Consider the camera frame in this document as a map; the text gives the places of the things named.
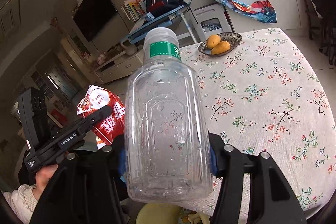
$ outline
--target screw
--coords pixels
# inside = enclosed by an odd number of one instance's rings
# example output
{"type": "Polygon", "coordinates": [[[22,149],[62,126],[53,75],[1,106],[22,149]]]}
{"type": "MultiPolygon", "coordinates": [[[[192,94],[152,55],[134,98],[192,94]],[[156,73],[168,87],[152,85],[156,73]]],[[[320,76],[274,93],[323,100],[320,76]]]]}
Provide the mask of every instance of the screw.
{"type": "Polygon", "coordinates": [[[112,150],[112,147],[110,147],[110,145],[105,145],[105,146],[103,146],[102,149],[103,149],[104,152],[110,152],[112,150]]]}
{"type": "Polygon", "coordinates": [[[269,153],[267,153],[267,152],[261,152],[261,156],[264,158],[264,159],[268,159],[269,157],[270,157],[270,155],[269,155],[269,153]]]}
{"type": "Polygon", "coordinates": [[[230,144],[227,144],[226,146],[224,146],[224,150],[227,152],[232,152],[233,151],[233,146],[230,144]]]}
{"type": "Polygon", "coordinates": [[[69,153],[69,154],[67,155],[67,159],[68,159],[68,160],[73,160],[75,157],[76,157],[76,154],[75,154],[75,153],[69,153]]]}

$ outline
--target hand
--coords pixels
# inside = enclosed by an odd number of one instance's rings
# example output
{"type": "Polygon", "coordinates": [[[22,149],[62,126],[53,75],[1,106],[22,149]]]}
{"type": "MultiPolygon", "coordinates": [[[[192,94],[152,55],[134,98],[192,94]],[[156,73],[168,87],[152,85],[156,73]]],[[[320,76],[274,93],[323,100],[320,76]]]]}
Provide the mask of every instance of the hand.
{"type": "Polygon", "coordinates": [[[36,188],[33,189],[33,195],[36,198],[36,200],[39,200],[42,192],[44,191],[45,187],[47,186],[49,180],[57,170],[58,165],[48,165],[45,167],[42,167],[35,175],[36,180],[36,188]]]}

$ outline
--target backpack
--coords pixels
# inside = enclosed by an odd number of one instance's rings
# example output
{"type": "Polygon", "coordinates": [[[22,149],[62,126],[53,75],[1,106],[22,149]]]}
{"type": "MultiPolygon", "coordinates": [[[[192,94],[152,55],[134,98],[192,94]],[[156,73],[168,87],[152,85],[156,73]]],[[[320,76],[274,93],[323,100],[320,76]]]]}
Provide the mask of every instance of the backpack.
{"type": "Polygon", "coordinates": [[[183,0],[146,0],[146,11],[159,17],[183,4],[183,0]]]}

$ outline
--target bottle neck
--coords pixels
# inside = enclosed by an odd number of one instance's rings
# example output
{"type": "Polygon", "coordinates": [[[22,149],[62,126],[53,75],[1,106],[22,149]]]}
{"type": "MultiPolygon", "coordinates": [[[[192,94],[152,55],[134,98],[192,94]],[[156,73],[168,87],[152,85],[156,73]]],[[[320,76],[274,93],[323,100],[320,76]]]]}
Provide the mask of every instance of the bottle neck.
{"type": "Polygon", "coordinates": [[[179,47],[166,41],[154,42],[147,45],[144,50],[144,56],[144,63],[162,59],[174,59],[176,61],[181,61],[179,47]]]}

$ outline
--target ribbed cuff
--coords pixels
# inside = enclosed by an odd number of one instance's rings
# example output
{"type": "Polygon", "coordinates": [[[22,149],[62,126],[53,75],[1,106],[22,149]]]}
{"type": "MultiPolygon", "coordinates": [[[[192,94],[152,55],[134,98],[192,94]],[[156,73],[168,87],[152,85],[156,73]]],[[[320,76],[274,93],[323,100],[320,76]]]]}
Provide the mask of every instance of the ribbed cuff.
{"type": "Polygon", "coordinates": [[[24,191],[24,197],[28,208],[33,212],[35,210],[37,200],[33,195],[33,189],[36,188],[36,184],[32,185],[31,187],[27,188],[24,191]]]}

